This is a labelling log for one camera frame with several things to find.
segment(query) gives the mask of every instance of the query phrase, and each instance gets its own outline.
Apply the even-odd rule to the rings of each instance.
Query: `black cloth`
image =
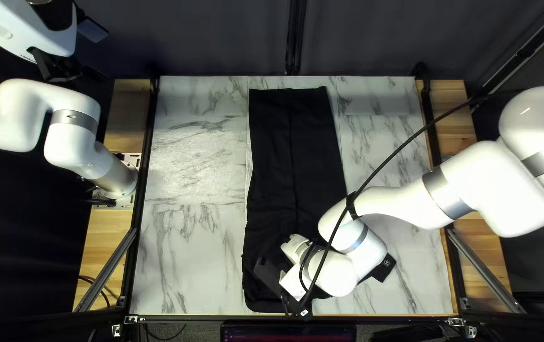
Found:
[[[281,300],[255,276],[256,261],[266,257],[287,271],[291,262],[281,244],[289,235],[324,242],[318,220],[346,197],[344,172],[325,87],[250,89],[249,115],[253,173],[242,255],[245,302],[256,312],[283,312]]]

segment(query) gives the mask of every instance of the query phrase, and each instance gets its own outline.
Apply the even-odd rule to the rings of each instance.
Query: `marble tile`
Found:
[[[399,145],[423,126],[420,116],[340,116],[342,165],[348,192]],[[426,138],[420,135],[405,146],[375,176],[369,186],[404,186],[430,170]]]
[[[243,204],[143,211],[131,312],[242,315]]]
[[[163,76],[158,107],[169,113],[246,115],[246,76]]]
[[[148,203],[245,201],[246,117],[156,114]]]
[[[339,115],[421,115],[413,77],[337,78]]]
[[[347,191],[356,190],[397,146],[422,126],[419,116],[340,116]],[[403,186],[429,170],[423,136],[399,153],[370,186]],[[363,221],[388,246],[397,266],[383,283],[370,278],[348,296],[316,300],[316,314],[450,314],[451,294],[438,229],[426,231],[394,217]]]

